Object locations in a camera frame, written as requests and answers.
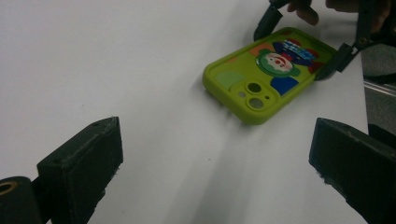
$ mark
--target cartoon character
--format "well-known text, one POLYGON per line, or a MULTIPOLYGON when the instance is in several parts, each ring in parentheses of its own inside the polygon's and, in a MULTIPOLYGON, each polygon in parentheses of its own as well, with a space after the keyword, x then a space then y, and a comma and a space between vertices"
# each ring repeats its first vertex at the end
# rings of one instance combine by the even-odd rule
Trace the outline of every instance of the cartoon character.
POLYGON ((283 42, 273 43, 274 51, 259 49, 256 64, 260 69, 272 77, 271 86, 280 95, 296 86, 299 82, 292 78, 300 75, 301 71, 295 66, 307 66, 312 74, 323 63, 314 62, 318 54, 312 49, 302 49, 301 44, 294 39, 285 39, 283 42))

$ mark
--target phone case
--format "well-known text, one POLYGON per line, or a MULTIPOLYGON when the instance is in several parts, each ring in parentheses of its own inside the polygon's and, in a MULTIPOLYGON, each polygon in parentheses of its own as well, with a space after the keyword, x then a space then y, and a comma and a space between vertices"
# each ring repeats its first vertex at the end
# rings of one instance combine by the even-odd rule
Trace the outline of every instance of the phone case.
POLYGON ((246 124, 262 124, 308 87, 335 52, 283 28, 208 65, 203 84, 246 124))

